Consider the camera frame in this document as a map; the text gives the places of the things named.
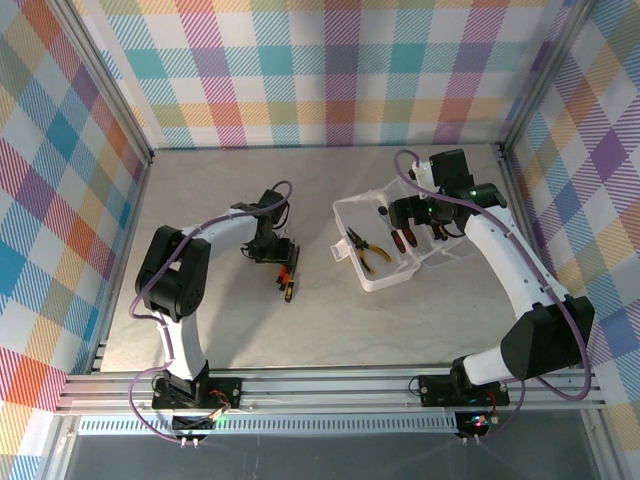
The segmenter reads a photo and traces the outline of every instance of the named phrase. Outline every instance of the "pliers handle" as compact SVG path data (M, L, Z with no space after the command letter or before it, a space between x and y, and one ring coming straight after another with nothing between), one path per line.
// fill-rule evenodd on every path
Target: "pliers handle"
M371 268L371 266L369 266L369 264L367 263L367 259L364 254L365 249L371 250L372 252L376 252L378 255L384 258L387 262L392 261L391 256L389 256L387 252L385 252L382 248L378 247L377 245L372 245L370 243L367 243L362 239L360 235L354 232L351 228L347 229L347 235L349 236L349 239L353 242L353 246L356 247L356 250L358 250L358 257L360 257L360 264L362 265L362 268L364 268L371 275L375 275L376 271L373 268Z

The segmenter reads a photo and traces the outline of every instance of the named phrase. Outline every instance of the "plaid backdrop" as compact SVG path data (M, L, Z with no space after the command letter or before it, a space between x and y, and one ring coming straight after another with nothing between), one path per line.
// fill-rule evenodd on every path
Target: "plaid backdrop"
M597 3L525 138L545 263L593 302L590 356L640 478L640 2Z
M494 142L573 0L75 3L150 141L188 148Z
M142 168L45 0L0 0L0 479L35 474Z

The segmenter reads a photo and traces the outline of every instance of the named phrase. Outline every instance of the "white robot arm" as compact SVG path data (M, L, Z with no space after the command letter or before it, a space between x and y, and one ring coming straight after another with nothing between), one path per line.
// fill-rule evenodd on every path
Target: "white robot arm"
M257 203L233 205L223 215L229 217L228 220L204 228L186 243L177 262L143 297L145 306L162 319L158 328L165 357L167 361L171 360L164 371L163 381L156 382L156 385L161 384L159 390L162 390L156 390L159 393L157 397L166 393L169 400L179 398L184 400L183 403L200 405L208 392L218 389L208 379L209 365L200 346L196 320L196 310L204 296L208 264L226 250L242 247L244 255L256 263L280 264L292 271L299 247L288 238L279 237L276 232L288 218L289 204L283 199L278 192L267 190ZM163 268L178 244L195 228L199 227L177 230L163 226L156 231L136 279L136 292L139 293ZM285 300L289 301L290 297L285 296ZM164 329L173 355L170 355Z
M578 363L580 352L576 339L549 293L552 291L561 299L575 320L584 343L591 331L593 306L586 297L572 298L547 271L522 237L512 212L496 187L492 184L475 185L462 150L434 155L426 163L417 162L409 176L425 190L434 191L439 187L440 194L482 207L508 228L505 233L488 216L479 214L475 209L423 193L389 204L390 220L397 229L409 227L411 218L416 225L430 227L437 240L446 241L451 235L446 226L455 224L491 265L509 296L517 319L499 346L454 361L451 381L445 390L452 387L455 390L450 392L453 396L462 396L464 391L475 387L513 378L526 380ZM511 241L512 236L520 241L546 280L546 285L538 281ZM432 390L437 397L439 388Z

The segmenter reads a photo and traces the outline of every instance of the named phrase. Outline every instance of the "plastic storage box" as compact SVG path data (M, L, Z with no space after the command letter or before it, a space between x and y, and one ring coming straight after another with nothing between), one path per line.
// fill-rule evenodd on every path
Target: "plastic storage box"
M393 227L387 220L388 215L380 215L378 208L387 207L389 202L411 195L416 195L416 191L400 178L396 178L384 188L338 200L333 204L336 224L342 239L331 247L331 252L336 262L351 258L362 288L367 292L406 282L423 264L426 267L438 267L475 251L475 246L466 237L450 237L446 241L435 240L427 225L416 226L412 223L411 230L418 246L412 248L402 232L398 231L407 249L406 253L400 253L391 237ZM375 270L375 275L365 271L360 264L357 250L347 236L347 228L353 229L368 243L384 249L392 261L387 262L377 253L365 250L367 263Z

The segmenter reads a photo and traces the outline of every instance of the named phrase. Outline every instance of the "gray work surface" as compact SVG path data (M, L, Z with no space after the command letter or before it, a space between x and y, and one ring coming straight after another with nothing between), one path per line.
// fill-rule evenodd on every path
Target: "gray work surface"
M426 159L452 148L414 149ZM504 193L492 147L463 148L476 183L495 183ZM439 363L497 345L515 318L479 251L446 266L422 268L410 281L372 293L362 289L351 261L334 261L330 246L340 233L333 202L392 181L396 150L158 152L102 370L142 370L163 363L155 325L127 314L156 229L196 225L234 203L255 202L281 179L294 186L288 236L301 245L295 297L286 304L278 291L279 266L257 265L239 248L213 260L197 312L200 343L212 368ZM407 170L410 163L409 157L403 159Z
M590 480L598 478L580 413L521 412L493 439L453 434L325 437L219 435L199 449L151 435L79 436L67 480Z

